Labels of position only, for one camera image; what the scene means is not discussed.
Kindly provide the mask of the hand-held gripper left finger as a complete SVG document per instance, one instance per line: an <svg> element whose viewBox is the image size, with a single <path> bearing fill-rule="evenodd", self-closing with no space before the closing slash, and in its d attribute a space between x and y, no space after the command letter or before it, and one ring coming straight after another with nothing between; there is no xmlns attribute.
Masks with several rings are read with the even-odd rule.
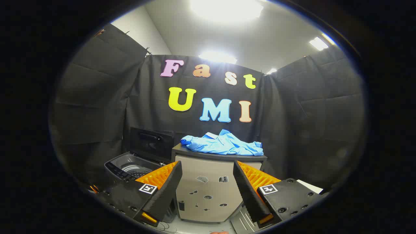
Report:
<svg viewBox="0 0 416 234"><path fill-rule="evenodd" d="M99 200L135 222L157 227L176 195L183 174L181 162L175 161L139 178L111 162L105 166L116 180L99 190Z"/></svg>

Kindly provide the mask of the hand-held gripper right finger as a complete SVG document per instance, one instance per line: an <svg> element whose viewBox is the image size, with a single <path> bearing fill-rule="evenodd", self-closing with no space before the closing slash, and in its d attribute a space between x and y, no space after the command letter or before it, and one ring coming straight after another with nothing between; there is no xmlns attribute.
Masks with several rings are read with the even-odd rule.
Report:
<svg viewBox="0 0 416 234"><path fill-rule="evenodd" d="M260 228L299 216L324 198L295 179L280 180L240 161L234 162L233 176L251 221Z"/></svg>

